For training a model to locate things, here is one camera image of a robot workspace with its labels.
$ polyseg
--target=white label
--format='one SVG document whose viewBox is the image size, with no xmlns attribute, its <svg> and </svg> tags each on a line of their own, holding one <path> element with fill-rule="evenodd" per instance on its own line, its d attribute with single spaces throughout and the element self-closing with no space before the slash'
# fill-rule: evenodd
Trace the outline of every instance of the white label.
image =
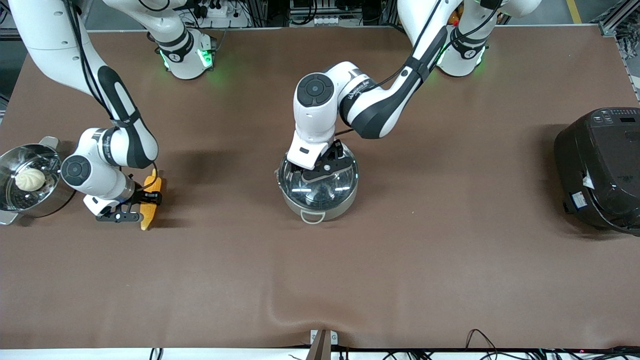
<svg viewBox="0 0 640 360">
<path fill-rule="evenodd" d="M 575 204 L 575 207 L 580 209 L 580 208 L 584 208 L 585 206 L 587 206 L 587 200 L 584 198 L 584 195 L 582 194 L 582 192 L 577 192 L 574 193 L 573 195 L 571 195 L 571 197 L 573 198 L 573 203 Z"/>
</svg>

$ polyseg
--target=brown tabletop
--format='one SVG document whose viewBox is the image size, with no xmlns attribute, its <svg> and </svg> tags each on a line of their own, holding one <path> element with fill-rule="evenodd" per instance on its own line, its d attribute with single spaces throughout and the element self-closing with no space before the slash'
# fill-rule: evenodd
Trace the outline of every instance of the brown tabletop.
<svg viewBox="0 0 640 360">
<path fill-rule="evenodd" d="M 474 327 L 498 347 L 640 340 L 640 240 L 565 216 L 552 161 L 565 125 L 638 105 L 596 27 L 498 28 L 472 75 L 436 71 L 389 136 L 343 136 L 358 196 L 317 226 L 273 173 L 296 83 L 343 60 L 383 79 L 404 35 L 231 31 L 193 81 L 165 72 L 143 33 L 92 39 L 158 139 L 166 202 L 147 232 L 96 222 L 78 195 L 1 228 L 1 347 L 279 347 L 322 327 L 351 347 L 462 347 Z M 27 60 L 0 151 L 92 126 L 109 126 L 95 101 Z"/>
</svg>

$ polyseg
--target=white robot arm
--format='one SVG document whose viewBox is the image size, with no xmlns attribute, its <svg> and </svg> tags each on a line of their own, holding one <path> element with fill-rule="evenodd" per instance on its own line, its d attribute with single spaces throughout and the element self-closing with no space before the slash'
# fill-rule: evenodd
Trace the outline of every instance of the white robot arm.
<svg viewBox="0 0 640 360">
<path fill-rule="evenodd" d="M 394 83 L 384 90 L 380 85 L 386 81 L 376 84 L 348 61 L 305 76 L 294 94 L 296 131 L 287 159 L 307 170 L 316 168 L 320 156 L 334 142 L 338 113 L 362 138 L 377 139 L 389 134 L 439 59 L 445 72 L 453 69 L 452 75 L 456 76 L 470 73 L 495 25 L 498 8 L 524 16 L 539 3 L 540 0 L 465 0 L 460 20 L 463 29 L 450 31 L 447 21 L 460 0 L 399 0 L 398 13 L 413 49 L 404 65 L 390 77 L 397 76 Z"/>
<path fill-rule="evenodd" d="M 149 29 L 178 78 L 200 75 L 205 69 L 199 42 L 206 35 L 187 32 L 170 10 L 185 0 L 163 0 L 163 10 L 148 10 L 160 0 L 108 0 Z M 128 202 L 159 203 L 159 193 L 146 193 L 118 168 L 146 168 L 157 158 L 156 139 L 146 127 L 120 76 L 93 48 L 72 0 L 10 0 L 12 15 L 29 54 L 49 78 L 92 95 L 102 105 L 113 127 L 86 130 L 76 151 L 62 163 L 61 176 L 72 188 L 86 194 L 84 203 L 99 218 Z"/>
</svg>

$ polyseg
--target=dough ball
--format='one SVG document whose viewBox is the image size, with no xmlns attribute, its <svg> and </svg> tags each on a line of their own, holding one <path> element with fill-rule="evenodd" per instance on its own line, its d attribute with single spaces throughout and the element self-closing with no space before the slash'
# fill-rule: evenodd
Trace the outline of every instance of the dough ball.
<svg viewBox="0 0 640 360">
<path fill-rule="evenodd" d="M 25 192 L 34 192 L 44 185 L 45 177 L 36 168 L 27 168 L 15 176 L 15 185 Z"/>
</svg>

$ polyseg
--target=metal pot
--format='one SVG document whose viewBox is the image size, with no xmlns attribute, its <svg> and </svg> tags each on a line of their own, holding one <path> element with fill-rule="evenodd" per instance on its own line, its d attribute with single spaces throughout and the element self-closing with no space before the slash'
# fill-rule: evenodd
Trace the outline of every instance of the metal pot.
<svg viewBox="0 0 640 360">
<path fill-rule="evenodd" d="M 21 216 L 38 218 L 62 208 L 75 191 L 60 176 L 62 158 L 56 151 L 60 141 L 46 136 L 40 143 L 18 146 L 0 156 L 0 225 L 10 225 Z M 33 192 L 15 185 L 15 176 L 27 168 L 45 175 L 45 184 Z"/>
</svg>

